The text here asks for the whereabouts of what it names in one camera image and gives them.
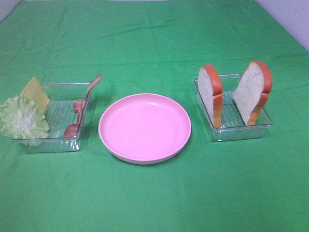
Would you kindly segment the clear plastic tray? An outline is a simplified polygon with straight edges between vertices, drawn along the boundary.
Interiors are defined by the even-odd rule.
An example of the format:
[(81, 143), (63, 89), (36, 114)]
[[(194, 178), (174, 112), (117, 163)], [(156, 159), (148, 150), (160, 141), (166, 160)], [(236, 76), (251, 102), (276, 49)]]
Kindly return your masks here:
[(268, 135), (268, 128), (273, 121), (263, 108), (259, 112), (257, 121), (252, 126), (246, 126), (242, 120), (240, 112), (233, 100), (233, 94), (241, 79), (240, 74), (220, 75), (223, 84), (223, 111), (221, 127), (215, 128), (212, 125), (206, 106), (198, 90), (197, 79), (193, 80), (196, 92), (196, 101), (200, 112), (203, 115), (205, 127), (210, 140), (213, 142), (235, 141), (246, 139), (258, 139)]
[[(47, 138), (13, 139), (26, 153), (71, 152), (80, 150), (85, 138), (85, 127), (90, 118), (91, 95), (87, 94), (89, 83), (43, 84), (50, 102), (44, 112), (49, 125)], [(73, 110), (73, 103), (87, 97), (82, 114)], [(65, 130), (71, 124), (80, 124), (75, 136), (65, 137)]]

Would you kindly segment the bread slice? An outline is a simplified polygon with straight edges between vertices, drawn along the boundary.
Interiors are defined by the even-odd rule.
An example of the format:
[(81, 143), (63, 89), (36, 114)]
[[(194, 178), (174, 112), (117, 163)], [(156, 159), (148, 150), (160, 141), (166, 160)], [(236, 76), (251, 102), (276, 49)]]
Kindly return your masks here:
[(260, 110), (268, 101), (271, 89), (272, 74), (268, 66), (261, 61), (251, 61), (233, 95), (246, 126), (255, 124)]
[(212, 64), (206, 64), (200, 68), (197, 86), (212, 125), (215, 128), (220, 128), (223, 110), (223, 85)]

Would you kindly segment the pink round plate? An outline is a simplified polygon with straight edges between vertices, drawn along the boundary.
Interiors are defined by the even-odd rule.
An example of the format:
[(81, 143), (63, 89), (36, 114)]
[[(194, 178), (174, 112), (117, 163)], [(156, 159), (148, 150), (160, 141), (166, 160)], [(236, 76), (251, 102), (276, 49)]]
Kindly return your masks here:
[(140, 165), (164, 162), (188, 142), (191, 119), (175, 100), (153, 93), (119, 99), (102, 114), (98, 132), (120, 160)]

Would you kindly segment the clear left plastic tray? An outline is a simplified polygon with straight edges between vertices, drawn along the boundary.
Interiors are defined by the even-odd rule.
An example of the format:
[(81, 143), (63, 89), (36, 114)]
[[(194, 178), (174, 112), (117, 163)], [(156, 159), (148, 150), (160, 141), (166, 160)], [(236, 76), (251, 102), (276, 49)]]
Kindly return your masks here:
[[(90, 118), (91, 95), (87, 94), (89, 83), (43, 84), (50, 102), (44, 112), (49, 125), (47, 138), (13, 139), (26, 153), (71, 152), (80, 150), (85, 138), (85, 127)], [(82, 114), (73, 110), (73, 103), (87, 97)], [(65, 130), (71, 124), (80, 124), (75, 136), (65, 137)]]

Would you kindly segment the green lettuce leaf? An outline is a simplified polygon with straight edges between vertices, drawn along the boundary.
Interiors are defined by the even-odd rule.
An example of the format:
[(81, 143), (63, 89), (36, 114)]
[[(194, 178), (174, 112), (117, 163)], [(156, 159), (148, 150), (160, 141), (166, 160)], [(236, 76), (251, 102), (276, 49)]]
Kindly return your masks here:
[(0, 132), (13, 139), (45, 139), (49, 134), (45, 115), (34, 100), (24, 96), (0, 104)]

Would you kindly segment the clear right plastic tray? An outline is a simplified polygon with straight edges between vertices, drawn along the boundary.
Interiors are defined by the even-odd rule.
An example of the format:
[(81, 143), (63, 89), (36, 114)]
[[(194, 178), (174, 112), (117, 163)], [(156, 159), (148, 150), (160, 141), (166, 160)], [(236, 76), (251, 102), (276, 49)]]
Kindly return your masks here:
[(213, 142), (235, 141), (246, 139), (258, 139), (268, 135), (268, 128), (273, 121), (263, 108), (259, 112), (257, 121), (252, 126), (246, 126), (242, 120), (240, 112), (233, 100), (233, 94), (241, 79), (240, 74), (220, 75), (223, 84), (223, 111), (221, 127), (215, 128), (212, 125), (206, 106), (198, 90), (197, 79), (193, 80), (196, 92), (196, 101), (200, 112), (203, 115), (205, 127), (210, 140)]

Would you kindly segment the bacon strip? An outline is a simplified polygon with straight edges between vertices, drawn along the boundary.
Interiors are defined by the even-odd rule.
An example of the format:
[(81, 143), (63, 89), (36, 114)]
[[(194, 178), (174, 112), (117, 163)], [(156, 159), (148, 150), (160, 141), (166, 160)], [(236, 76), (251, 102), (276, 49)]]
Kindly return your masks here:
[(83, 114), (83, 111), (84, 111), (85, 103), (86, 103), (85, 99), (78, 99), (78, 100), (75, 100), (73, 102), (73, 110), (74, 110), (74, 112), (78, 113), (77, 122), (75, 124), (70, 124), (70, 125), (67, 126), (67, 128), (64, 132), (64, 137), (70, 138), (70, 137), (76, 136), (76, 134), (78, 132), (78, 128), (79, 128), (80, 123), (81, 123), (81, 118), (82, 118), (82, 114)]
[(87, 99), (92, 91), (92, 89), (102, 80), (102, 74), (99, 74), (94, 80), (92, 80), (87, 89), (87, 93), (84, 99), (78, 99), (73, 102), (73, 110), (78, 113), (77, 124), (81, 122), (82, 114), (84, 111), (84, 106), (87, 102)]

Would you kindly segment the yellow cheese slice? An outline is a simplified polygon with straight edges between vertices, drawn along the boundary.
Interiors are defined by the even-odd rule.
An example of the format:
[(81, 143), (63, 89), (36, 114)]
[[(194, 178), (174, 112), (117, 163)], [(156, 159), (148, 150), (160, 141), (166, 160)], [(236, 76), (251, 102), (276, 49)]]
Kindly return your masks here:
[(39, 110), (43, 114), (45, 113), (50, 103), (49, 97), (47, 96), (45, 90), (36, 77), (32, 77), (32, 79), (20, 93), (20, 96), (26, 97), (29, 100), (34, 100), (38, 105)]

